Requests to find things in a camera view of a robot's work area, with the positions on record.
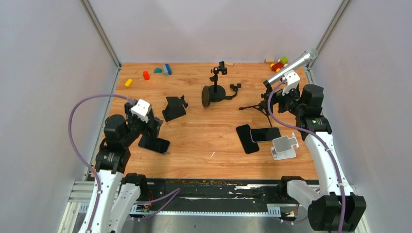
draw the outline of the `wooden tabletop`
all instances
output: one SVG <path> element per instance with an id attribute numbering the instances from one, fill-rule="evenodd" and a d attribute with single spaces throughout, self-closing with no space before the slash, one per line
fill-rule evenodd
<path id="1" fill-rule="evenodd" d="M 163 122 L 160 138 L 171 142 L 167 154 L 157 154 L 138 147 L 136 140 L 130 147 L 131 157 L 126 173 L 136 172 L 147 177 L 165 178 L 246 178 L 280 179 L 282 176 L 302 176 L 317 179 L 312 157 L 301 140 L 300 133 L 278 125 L 282 136 L 298 138 L 300 148 L 297 157 L 275 161 L 272 158 L 271 142 L 259 143 L 260 150 L 245 154 L 236 133 L 236 127 L 249 124 L 252 129 L 268 128 L 265 115 L 255 109 L 239 110 L 239 107 L 258 104 L 265 92 L 262 82 L 274 74 L 265 63 L 235 63 L 227 67 L 227 75 L 219 75 L 218 84 L 225 88 L 226 95 L 232 95 L 230 84 L 241 83 L 238 96 L 232 100 L 202 106 L 201 91 L 209 80 L 210 69 L 217 63 L 171 63 L 172 75 L 153 74 L 161 63 L 126 63 L 120 73 L 116 94 L 135 99 L 144 99 L 152 104 L 154 115 L 164 119 L 162 110 L 166 108 L 166 96 L 185 96 L 189 104 L 186 115 L 169 122 Z M 145 81 L 142 73 L 147 70 L 150 80 Z M 296 71 L 301 77 L 300 87 L 307 84 L 302 68 Z M 128 79 L 133 79 L 131 87 L 125 87 Z M 109 115 L 124 115 L 124 100 L 115 99 Z M 278 114 L 283 122 L 294 125 L 292 114 Z"/>

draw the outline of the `black phone holder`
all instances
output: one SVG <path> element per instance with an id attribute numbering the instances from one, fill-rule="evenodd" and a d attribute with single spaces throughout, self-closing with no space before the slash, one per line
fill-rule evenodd
<path id="1" fill-rule="evenodd" d="M 180 99 L 177 96 L 167 96 L 166 100 L 168 102 L 168 105 L 166 106 L 166 109 L 162 111 L 165 121 L 171 121 L 173 119 L 186 115 L 185 108 L 187 108 L 189 105 L 185 101 L 185 96 L 180 97 Z"/>
<path id="2" fill-rule="evenodd" d="M 234 85 L 231 84 L 230 88 L 235 92 L 234 95 L 232 96 L 226 96 L 226 91 L 225 89 L 218 85 L 218 79 L 219 79 L 219 72 L 222 73 L 222 75 L 227 74 L 227 68 L 224 67 L 224 62 L 219 62 L 218 67 L 214 67 L 213 69 L 210 70 L 210 73 L 214 74 L 212 77 L 210 77 L 210 81 L 214 82 L 213 85 L 210 86 L 204 86 L 202 90 L 202 105 L 203 107 L 207 108 L 211 102 L 220 102 L 222 100 L 231 100 L 233 99 L 237 94 L 239 88 L 242 87 L 240 83 Z"/>

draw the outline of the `white backdrop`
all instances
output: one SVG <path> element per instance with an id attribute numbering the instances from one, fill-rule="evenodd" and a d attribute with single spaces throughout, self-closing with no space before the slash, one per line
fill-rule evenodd
<path id="1" fill-rule="evenodd" d="M 80 1 L 0 0 L 1 232 L 57 232 L 85 171 L 69 142 L 70 111 L 109 92 L 116 71 Z M 92 100 L 75 114 L 86 160 L 106 103 Z"/>
<path id="2" fill-rule="evenodd" d="M 315 48 L 341 0 L 90 0 L 121 62 L 262 62 Z"/>
<path id="3" fill-rule="evenodd" d="M 409 0 L 352 1 L 313 69 L 372 233 L 411 231 L 411 7 Z"/>

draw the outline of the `phone screen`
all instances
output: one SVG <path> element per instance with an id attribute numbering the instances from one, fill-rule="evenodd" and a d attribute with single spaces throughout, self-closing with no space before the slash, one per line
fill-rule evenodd
<path id="1" fill-rule="evenodd" d="M 259 146 L 256 142 L 252 141 L 250 136 L 250 126 L 242 125 L 236 128 L 240 142 L 242 143 L 243 150 L 246 154 L 259 151 Z"/>
<path id="2" fill-rule="evenodd" d="M 143 135 L 139 141 L 139 147 L 161 154 L 166 154 L 169 146 L 170 142 L 165 139 L 156 138 L 155 140 L 150 140 L 150 137 L 146 135 Z"/>
<path id="3" fill-rule="evenodd" d="M 253 142 L 270 142 L 280 137 L 279 128 L 251 129 L 250 136 Z"/>

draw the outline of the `microphone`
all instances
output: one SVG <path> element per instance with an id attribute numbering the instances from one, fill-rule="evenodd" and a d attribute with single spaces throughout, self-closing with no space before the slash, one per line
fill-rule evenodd
<path id="1" fill-rule="evenodd" d="M 300 57 L 296 60 L 294 60 L 292 63 L 290 63 L 288 66 L 282 68 L 278 73 L 273 75 L 272 77 L 268 78 L 268 80 L 264 81 L 263 84 L 265 84 L 266 87 L 271 87 L 274 83 L 279 81 L 283 76 L 285 76 L 285 73 L 291 70 L 295 70 L 313 60 L 318 56 L 318 51 L 316 49 L 311 49 L 308 51 L 305 51 L 300 55 Z"/>

